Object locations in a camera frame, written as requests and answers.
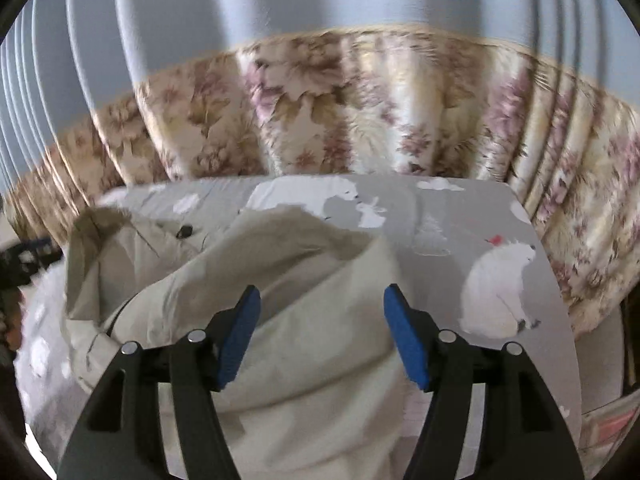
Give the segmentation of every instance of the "curtain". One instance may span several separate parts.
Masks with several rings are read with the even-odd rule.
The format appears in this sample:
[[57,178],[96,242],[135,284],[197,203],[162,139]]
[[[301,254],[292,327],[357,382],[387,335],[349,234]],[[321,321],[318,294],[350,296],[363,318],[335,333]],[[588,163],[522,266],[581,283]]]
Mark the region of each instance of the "curtain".
[[72,127],[6,194],[21,237],[64,243],[122,184],[400,173],[506,182],[576,336],[640,269],[638,112],[527,48],[425,25],[271,36],[165,68]]

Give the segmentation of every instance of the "silver screw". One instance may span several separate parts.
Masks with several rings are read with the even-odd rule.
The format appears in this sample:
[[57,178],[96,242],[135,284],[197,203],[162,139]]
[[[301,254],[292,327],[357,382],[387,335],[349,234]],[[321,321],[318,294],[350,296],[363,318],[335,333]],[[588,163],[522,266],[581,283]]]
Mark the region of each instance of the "silver screw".
[[507,352],[509,352],[511,355],[520,355],[522,354],[522,346],[520,346],[518,343],[507,343]]
[[189,332],[189,335],[187,336],[187,339],[191,343],[199,343],[200,341],[204,341],[206,337],[207,334],[205,334],[204,330],[200,330],[198,328],[196,330],[191,330],[191,332]]
[[457,338],[456,333],[451,330],[440,330],[438,334],[438,339],[443,343],[453,343]]
[[124,343],[124,345],[120,347],[120,351],[124,355],[133,355],[136,353],[137,349],[138,349],[138,343],[136,343],[135,341],[127,341],[126,343]]

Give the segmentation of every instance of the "blue gripper pad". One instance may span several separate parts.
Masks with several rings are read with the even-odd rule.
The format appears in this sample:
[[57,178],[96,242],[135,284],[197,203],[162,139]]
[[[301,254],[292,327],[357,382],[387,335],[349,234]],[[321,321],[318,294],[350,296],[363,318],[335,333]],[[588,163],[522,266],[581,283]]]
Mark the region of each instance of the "blue gripper pad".
[[218,374],[216,382],[220,389],[233,381],[240,369],[240,363],[249,346],[251,336],[260,317],[260,292],[249,288],[236,307],[235,319],[227,333],[218,355]]
[[421,390],[426,390],[429,386],[428,355],[409,321],[410,307],[397,285],[385,289],[384,303],[386,323],[400,353],[404,370]]

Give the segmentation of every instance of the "floral curtain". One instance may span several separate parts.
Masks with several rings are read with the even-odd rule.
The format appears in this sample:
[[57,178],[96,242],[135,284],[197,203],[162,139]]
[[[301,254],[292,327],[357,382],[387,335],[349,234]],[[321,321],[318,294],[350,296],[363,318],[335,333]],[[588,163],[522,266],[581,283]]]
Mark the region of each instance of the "floral curtain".
[[9,193],[60,243],[102,193],[219,175],[402,173],[507,182],[575,334],[636,284],[638,112],[516,44],[424,26],[279,36],[156,73],[58,132]]

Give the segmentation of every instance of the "red object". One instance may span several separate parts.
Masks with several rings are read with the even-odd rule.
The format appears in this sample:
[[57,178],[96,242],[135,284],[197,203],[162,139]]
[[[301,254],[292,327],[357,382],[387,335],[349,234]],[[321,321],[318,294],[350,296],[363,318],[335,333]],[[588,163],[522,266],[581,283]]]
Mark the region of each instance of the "red object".
[[489,238],[487,240],[487,242],[489,242],[491,245],[495,245],[496,247],[500,245],[503,241],[504,241],[504,238],[502,238],[500,235],[495,235],[493,238]]

